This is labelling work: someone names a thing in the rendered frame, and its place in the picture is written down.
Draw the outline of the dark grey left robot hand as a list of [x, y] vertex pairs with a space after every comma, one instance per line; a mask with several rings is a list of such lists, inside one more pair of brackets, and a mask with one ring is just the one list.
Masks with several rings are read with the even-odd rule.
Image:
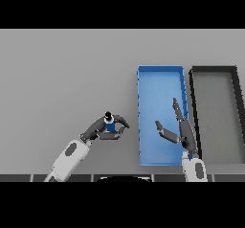
[[124, 117], [120, 115], [112, 114], [115, 122], [115, 131], [108, 132], [104, 123], [104, 116], [95, 120], [83, 133], [80, 134], [80, 140], [83, 143], [102, 138], [105, 140], [117, 140], [126, 128], [129, 128], [129, 124]]

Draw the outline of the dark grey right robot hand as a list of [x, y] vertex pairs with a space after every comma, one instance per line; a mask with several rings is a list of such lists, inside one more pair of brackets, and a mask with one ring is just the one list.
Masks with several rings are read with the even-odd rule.
[[188, 152], [189, 156], [198, 156], [197, 144], [192, 127], [189, 120], [183, 116], [180, 105], [176, 99], [173, 99], [172, 107], [175, 112], [176, 121], [178, 122], [179, 134], [163, 128], [162, 124], [159, 121], [156, 121], [155, 124], [157, 126], [157, 130], [159, 131], [159, 135], [162, 138], [169, 140], [171, 143], [181, 143], [182, 147]]

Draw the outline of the blue pipe with dark end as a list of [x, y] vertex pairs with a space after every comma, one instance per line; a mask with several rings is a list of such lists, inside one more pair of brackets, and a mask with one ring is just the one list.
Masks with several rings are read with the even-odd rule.
[[104, 114], [104, 123], [105, 123], [106, 130], [108, 132], [114, 132], [115, 131], [114, 117], [112, 116], [112, 114], [109, 111], [107, 111]]

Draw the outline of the blue bin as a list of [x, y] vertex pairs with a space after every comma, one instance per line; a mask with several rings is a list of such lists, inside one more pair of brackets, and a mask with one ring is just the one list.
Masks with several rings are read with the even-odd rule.
[[139, 65], [138, 131], [141, 167], [179, 167], [183, 148], [162, 138], [156, 121], [178, 134], [179, 126], [172, 107], [176, 99], [185, 118], [189, 117], [184, 67], [182, 65]]

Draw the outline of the dark grey bin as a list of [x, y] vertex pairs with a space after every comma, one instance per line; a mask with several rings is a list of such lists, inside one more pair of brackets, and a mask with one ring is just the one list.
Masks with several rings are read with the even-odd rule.
[[192, 66], [197, 146], [206, 164], [245, 164], [245, 106], [236, 66]]

